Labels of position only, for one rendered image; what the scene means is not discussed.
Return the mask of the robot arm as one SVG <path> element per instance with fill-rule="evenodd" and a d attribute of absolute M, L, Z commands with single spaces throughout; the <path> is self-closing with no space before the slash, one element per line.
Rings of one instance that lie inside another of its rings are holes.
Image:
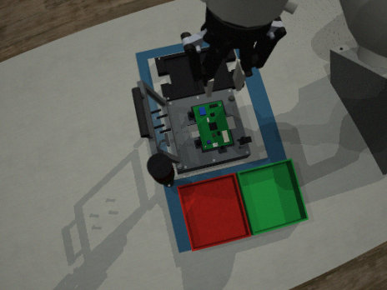
<path fill-rule="evenodd" d="M 266 25 L 283 10 L 294 14 L 292 0 L 200 0 L 225 22 L 247 28 Z M 339 0 L 359 48 L 358 59 L 371 67 L 387 68 L 387 0 Z M 382 57 L 381 57 L 382 56 Z"/>

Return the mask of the red open-top bin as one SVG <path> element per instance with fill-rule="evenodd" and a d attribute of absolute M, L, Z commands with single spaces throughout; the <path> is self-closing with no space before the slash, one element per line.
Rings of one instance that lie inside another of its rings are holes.
<path fill-rule="evenodd" d="M 192 251 L 251 237 L 235 172 L 177 189 Z"/>

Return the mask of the green open-top bin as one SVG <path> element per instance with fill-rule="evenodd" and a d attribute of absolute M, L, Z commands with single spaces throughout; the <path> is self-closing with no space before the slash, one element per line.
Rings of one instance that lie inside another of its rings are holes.
<path fill-rule="evenodd" d="M 292 158 L 235 174 L 251 235 L 309 220 Z"/>

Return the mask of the green circuit board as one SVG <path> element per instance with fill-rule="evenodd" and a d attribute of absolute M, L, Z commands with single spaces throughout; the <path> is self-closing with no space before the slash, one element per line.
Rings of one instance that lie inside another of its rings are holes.
<path fill-rule="evenodd" d="M 204 150 L 233 143 L 221 101 L 193 107 L 193 112 Z"/>

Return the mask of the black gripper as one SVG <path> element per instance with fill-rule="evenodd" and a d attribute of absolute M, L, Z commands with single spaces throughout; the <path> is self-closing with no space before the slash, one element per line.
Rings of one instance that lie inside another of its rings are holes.
<path fill-rule="evenodd" d="M 214 75 L 230 50 L 239 49 L 240 60 L 236 63 L 233 80 L 236 91 L 241 91 L 245 78 L 253 75 L 252 68 L 262 68 L 277 42 L 286 35 L 280 17 L 268 25 L 244 27 L 223 21 L 211 12 L 207 5 L 205 23 L 200 31 L 194 35 L 183 32 L 180 37 L 183 49 L 188 55 L 193 80 L 197 82 L 202 79 L 207 98 L 212 96 Z M 203 42 L 209 44 L 209 49 L 204 60 L 200 62 L 199 53 Z"/>

